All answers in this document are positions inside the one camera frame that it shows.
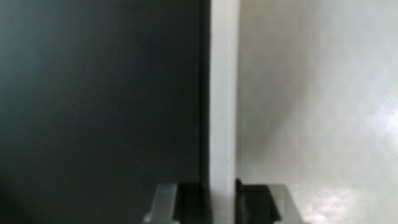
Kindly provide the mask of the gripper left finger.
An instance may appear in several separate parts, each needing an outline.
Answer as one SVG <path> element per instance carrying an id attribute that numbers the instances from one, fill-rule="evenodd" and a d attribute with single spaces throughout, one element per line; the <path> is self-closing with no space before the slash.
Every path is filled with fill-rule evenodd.
<path id="1" fill-rule="evenodd" d="M 162 183 L 142 224 L 210 224 L 208 199 L 199 183 Z"/>

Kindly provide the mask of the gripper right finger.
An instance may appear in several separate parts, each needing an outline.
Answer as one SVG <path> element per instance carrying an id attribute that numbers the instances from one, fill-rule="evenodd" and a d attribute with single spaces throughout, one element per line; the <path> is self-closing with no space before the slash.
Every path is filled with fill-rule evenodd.
<path id="1" fill-rule="evenodd" d="M 235 224 L 302 224 L 293 197 L 283 184 L 237 184 Z"/>

